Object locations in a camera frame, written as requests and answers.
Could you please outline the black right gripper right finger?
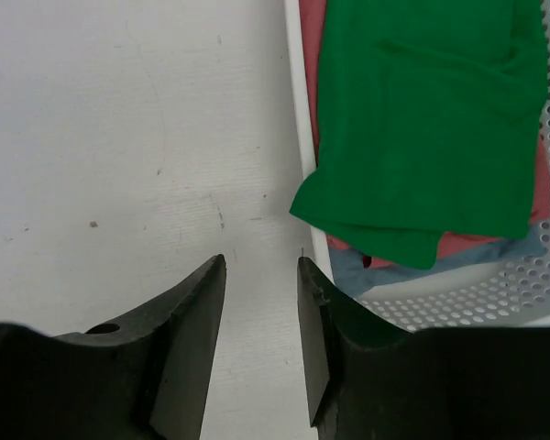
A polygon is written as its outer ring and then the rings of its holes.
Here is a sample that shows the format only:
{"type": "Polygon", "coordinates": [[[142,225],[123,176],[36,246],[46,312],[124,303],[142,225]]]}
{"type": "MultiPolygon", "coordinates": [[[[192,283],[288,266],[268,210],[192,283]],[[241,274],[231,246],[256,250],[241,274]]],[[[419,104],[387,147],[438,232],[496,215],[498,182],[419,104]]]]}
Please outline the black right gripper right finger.
{"type": "Polygon", "coordinates": [[[297,300],[309,421],[319,438],[439,438],[432,335],[370,312],[306,257],[297,263],[297,300]]]}

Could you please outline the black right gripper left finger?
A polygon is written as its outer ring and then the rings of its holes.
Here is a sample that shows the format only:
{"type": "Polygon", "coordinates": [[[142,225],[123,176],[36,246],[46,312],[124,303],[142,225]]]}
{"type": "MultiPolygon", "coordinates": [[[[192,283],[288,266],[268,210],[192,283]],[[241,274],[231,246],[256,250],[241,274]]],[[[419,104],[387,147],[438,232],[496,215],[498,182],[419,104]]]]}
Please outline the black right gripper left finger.
{"type": "Polygon", "coordinates": [[[50,438],[199,438],[225,293],[216,255],[137,308],[59,336],[69,378],[50,438]]]}

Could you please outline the green t shirt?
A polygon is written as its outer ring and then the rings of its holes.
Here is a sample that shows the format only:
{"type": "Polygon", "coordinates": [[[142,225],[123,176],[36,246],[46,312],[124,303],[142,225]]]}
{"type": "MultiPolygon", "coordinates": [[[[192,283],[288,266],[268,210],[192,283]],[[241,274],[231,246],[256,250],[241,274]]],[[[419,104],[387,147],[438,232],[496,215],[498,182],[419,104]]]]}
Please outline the green t shirt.
{"type": "Polygon", "coordinates": [[[329,2],[291,213],[422,270],[447,233],[524,238],[547,62],[537,1],[329,2]]]}

